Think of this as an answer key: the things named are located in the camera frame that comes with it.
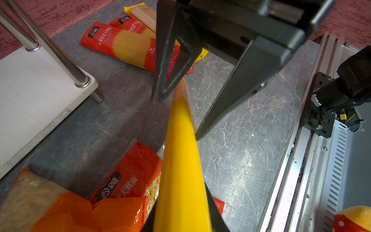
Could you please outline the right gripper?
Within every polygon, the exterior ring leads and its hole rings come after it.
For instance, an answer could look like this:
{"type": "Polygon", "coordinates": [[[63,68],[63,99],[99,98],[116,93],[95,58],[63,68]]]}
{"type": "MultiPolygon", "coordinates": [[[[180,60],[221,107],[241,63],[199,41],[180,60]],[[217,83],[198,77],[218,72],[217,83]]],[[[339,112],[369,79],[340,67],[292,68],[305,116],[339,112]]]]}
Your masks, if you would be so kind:
{"type": "Polygon", "coordinates": [[[199,141],[280,72],[319,28],[334,1],[176,1],[177,65],[206,49],[235,65],[202,120],[199,141]]]}

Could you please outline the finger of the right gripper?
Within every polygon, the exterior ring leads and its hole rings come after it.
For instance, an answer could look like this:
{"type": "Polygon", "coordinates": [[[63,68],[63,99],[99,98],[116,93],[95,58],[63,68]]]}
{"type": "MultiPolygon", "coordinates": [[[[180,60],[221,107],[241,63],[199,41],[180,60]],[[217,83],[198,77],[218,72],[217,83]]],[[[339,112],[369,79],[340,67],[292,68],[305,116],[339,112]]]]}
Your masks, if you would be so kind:
{"type": "Polygon", "coordinates": [[[192,27],[190,1],[158,1],[156,70],[152,102],[162,103],[202,52],[202,44],[192,27]]]}

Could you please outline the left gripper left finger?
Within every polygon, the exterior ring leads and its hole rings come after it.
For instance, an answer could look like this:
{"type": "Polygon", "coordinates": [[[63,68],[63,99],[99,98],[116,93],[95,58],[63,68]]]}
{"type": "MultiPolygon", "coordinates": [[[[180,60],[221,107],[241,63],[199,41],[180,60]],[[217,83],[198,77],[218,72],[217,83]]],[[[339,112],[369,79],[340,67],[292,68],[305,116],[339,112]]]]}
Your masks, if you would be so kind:
{"type": "Polygon", "coordinates": [[[152,210],[150,211],[150,214],[149,214],[143,228],[141,229],[141,232],[153,232],[156,207],[157,207],[157,203],[154,204],[152,210]]]}

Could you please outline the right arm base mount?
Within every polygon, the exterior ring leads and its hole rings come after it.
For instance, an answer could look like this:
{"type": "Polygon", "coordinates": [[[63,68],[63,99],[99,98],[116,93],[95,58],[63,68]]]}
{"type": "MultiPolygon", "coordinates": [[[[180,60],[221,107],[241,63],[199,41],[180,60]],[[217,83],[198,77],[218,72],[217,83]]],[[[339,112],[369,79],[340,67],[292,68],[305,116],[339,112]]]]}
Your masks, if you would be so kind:
{"type": "Polygon", "coordinates": [[[316,106],[312,101],[312,95],[315,90],[324,87],[330,82],[329,76],[322,72],[317,72],[313,76],[309,96],[300,120],[300,124],[303,127],[326,139],[332,136],[335,115],[333,113],[324,112],[320,106],[316,106]]]}

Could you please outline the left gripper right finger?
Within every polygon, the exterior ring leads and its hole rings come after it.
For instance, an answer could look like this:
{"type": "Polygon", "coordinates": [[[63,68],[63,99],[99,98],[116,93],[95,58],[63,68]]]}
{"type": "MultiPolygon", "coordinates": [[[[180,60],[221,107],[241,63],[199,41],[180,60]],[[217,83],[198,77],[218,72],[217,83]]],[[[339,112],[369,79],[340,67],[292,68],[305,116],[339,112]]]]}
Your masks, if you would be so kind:
{"type": "Polygon", "coordinates": [[[214,199],[208,189],[207,184],[205,184],[205,190],[208,200],[210,218],[211,218],[211,225],[212,225],[212,232],[230,232],[226,223],[224,222],[217,206],[214,202],[214,199]]]}

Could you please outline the yellow spaghetti pack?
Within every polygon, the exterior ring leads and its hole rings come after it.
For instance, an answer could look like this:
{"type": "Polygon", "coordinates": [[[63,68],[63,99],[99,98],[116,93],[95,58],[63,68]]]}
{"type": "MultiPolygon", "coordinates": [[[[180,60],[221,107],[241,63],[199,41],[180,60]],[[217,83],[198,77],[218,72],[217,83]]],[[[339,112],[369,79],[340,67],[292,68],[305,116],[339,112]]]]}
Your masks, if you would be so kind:
{"type": "MultiPolygon", "coordinates": [[[[156,15],[156,12],[154,10],[152,10],[150,7],[148,7],[144,3],[137,4],[137,5],[130,6],[130,7],[125,7],[124,10],[125,10],[125,13],[126,13],[125,15],[131,15],[131,16],[135,17],[140,22],[142,22],[145,26],[147,26],[154,34],[156,34],[157,15],[156,15]]],[[[151,45],[151,43],[152,43],[152,45],[155,44],[155,41],[156,41],[155,38],[151,38],[151,37],[145,36],[145,35],[143,35],[143,37],[144,37],[144,40],[149,41],[149,45],[151,45]]],[[[145,53],[137,54],[136,55],[137,57],[132,57],[130,59],[127,56],[128,60],[125,60],[125,61],[128,61],[130,64],[136,65],[137,67],[140,67],[140,68],[144,69],[145,68],[145,65],[144,65],[145,56],[146,56],[144,54],[145,53]]],[[[195,62],[200,61],[207,54],[208,54],[208,51],[205,50],[205,49],[202,49],[201,54],[199,55],[199,57],[196,59],[195,62]]]]}
{"type": "Polygon", "coordinates": [[[155,232],[210,232],[211,216],[184,79],[174,90],[165,140],[155,232]]]}

